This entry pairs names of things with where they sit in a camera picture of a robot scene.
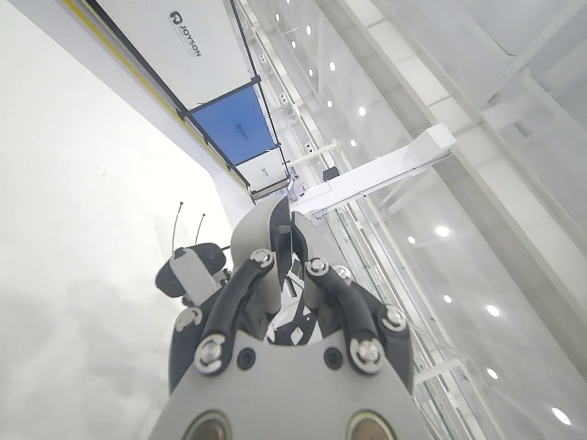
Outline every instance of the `circular lens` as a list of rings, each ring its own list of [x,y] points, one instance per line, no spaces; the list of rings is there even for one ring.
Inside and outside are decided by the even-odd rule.
[[[189,427],[184,440],[229,440],[228,423],[220,413],[204,413]]]
[[[349,424],[348,440],[394,440],[392,430],[379,415],[363,412],[355,415]]]

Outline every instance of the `joyson logo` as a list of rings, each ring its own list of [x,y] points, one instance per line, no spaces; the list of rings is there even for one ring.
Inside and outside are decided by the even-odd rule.
[[[169,18],[172,21],[172,23],[174,25],[176,25],[176,28],[178,29],[178,31],[183,34],[183,36],[185,37],[185,40],[187,41],[187,43],[189,44],[191,49],[194,51],[195,56],[201,57],[202,53],[200,52],[197,44],[195,44],[194,39],[192,38],[191,34],[189,33],[189,30],[187,29],[187,27],[185,25],[182,25],[182,23],[183,23],[182,15],[180,15],[179,12],[171,12],[169,14]]]

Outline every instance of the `circular hole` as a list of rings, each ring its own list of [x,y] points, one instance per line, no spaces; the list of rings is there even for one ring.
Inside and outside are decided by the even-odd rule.
[[[227,420],[217,412],[204,413],[189,427],[185,440],[228,440]]]
[[[249,347],[244,348],[237,356],[237,366],[243,371],[251,369],[255,364],[256,355],[254,350]]]
[[[330,368],[336,371],[342,367],[342,353],[335,347],[330,347],[324,351],[324,362]]]
[[[379,415],[371,412],[359,413],[349,425],[348,440],[395,440],[391,428]]]

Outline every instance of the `gray metal plate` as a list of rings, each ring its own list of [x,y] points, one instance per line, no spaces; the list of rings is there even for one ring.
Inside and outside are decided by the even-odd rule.
[[[338,371],[323,360],[331,346],[344,355]],[[256,353],[248,371],[236,365],[244,347]],[[233,440],[343,440],[350,419],[365,410],[381,415],[398,440],[428,440],[411,397],[387,361],[378,375],[364,377],[351,368],[344,351],[340,331],[300,347],[261,343],[239,331],[226,371],[204,377],[192,366],[149,440],[180,440],[193,420],[210,410],[226,416]]]

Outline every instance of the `white beam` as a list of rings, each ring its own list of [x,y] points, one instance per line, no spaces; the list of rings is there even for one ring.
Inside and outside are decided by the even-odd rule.
[[[423,369],[414,376],[414,384],[424,383],[442,373],[448,373],[451,369],[461,366],[460,358],[452,358],[444,363],[437,364],[430,369]]]
[[[455,143],[444,124],[432,126],[407,146],[310,188],[292,209],[317,216],[341,207],[407,176],[420,174],[437,160],[444,159]]]
[[[306,154],[305,156],[302,156],[301,158],[294,159],[293,161],[288,161],[288,165],[293,166],[295,164],[303,163],[304,161],[308,161],[310,159],[317,158],[318,156],[320,156],[324,153],[327,153],[331,149],[337,149],[339,147],[339,145],[340,145],[340,143],[336,139],[334,139],[334,140],[332,140],[331,144],[328,144],[324,147],[321,147],[320,149],[317,149],[314,153]]]

